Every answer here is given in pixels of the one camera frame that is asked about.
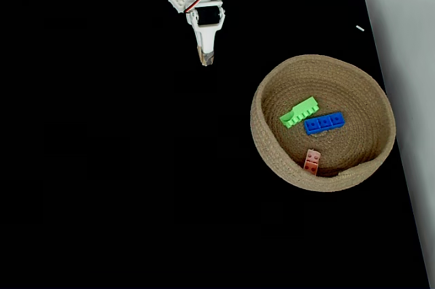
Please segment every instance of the rope basket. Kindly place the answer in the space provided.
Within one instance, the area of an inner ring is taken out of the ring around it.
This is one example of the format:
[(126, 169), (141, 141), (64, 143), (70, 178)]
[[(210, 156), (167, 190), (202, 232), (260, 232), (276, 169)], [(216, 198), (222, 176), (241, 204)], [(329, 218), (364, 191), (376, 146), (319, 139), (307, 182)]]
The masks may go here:
[[(345, 125), (307, 135), (304, 122), (287, 129), (279, 117), (313, 96), (319, 111), (342, 112)], [(290, 58), (259, 85), (251, 106), (251, 131), (264, 162), (285, 181), (334, 192), (370, 177), (391, 152), (396, 123), (388, 98), (367, 73), (327, 56)], [(303, 169), (307, 150), (321, 153), (317, 176)]]

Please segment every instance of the green toy block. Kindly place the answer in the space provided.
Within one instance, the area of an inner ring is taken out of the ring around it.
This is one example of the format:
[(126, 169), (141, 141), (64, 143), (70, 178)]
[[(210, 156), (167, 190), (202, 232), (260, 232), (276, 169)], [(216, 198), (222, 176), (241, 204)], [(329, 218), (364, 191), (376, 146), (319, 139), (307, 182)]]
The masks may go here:
[(310, 97), (298, 105), (295, 105), (289, 113), (279, 119), (284, 126), (290, 128), (315, 113), (318, 109), (319, 105), (317, 104), (317, 101), (314, 97)]

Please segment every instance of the blue block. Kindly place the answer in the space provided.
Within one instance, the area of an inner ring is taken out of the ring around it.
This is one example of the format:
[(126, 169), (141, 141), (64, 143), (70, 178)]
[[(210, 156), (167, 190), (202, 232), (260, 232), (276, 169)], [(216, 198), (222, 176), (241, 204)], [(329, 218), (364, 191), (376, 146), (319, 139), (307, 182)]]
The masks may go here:
[(305, 131), (308, 135), (329, 131), (330, 129), (343, 127), (345, 119), (341, 112), (328, 114), (327, 116), (306, 119), (304, 121)]

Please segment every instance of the toy block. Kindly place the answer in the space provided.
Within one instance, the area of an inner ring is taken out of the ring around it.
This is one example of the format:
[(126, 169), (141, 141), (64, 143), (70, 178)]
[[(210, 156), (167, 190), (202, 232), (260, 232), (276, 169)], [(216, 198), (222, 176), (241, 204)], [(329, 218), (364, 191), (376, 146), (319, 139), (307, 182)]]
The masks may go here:
[(307, 157), (305, 158), (304, 170), (309, 171), (313, 175), (317, 175), (320, 156), (321, 154), (319, 152), (315, 150), (308, 150)]
[(319, 105), (317, 104), (317, 101), (314, 99), (314, 97), (310, 97), (298, 105), (295, 105), (290, 112), (286, 113), (279, 119), (284, 126), (290, 128), (291, 126), (294, 126), (298, 122), (301, 122), (305, 118), (314, 114), (318, 109)]
[(307, 135), (320, 133), (322, 131), (329, 131), (330, 129), (343, 127), (345, 119), (341, 112), (335, 114), (328, 114), (327, 116), (311, 118), (305, 120), (305, 131)]

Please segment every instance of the white wall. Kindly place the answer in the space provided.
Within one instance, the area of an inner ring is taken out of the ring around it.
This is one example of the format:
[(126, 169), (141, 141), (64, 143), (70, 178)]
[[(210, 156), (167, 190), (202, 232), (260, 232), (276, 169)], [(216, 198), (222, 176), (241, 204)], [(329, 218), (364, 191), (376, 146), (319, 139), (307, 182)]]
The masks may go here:
[(366, 0), (435, 288), (435, 0)]

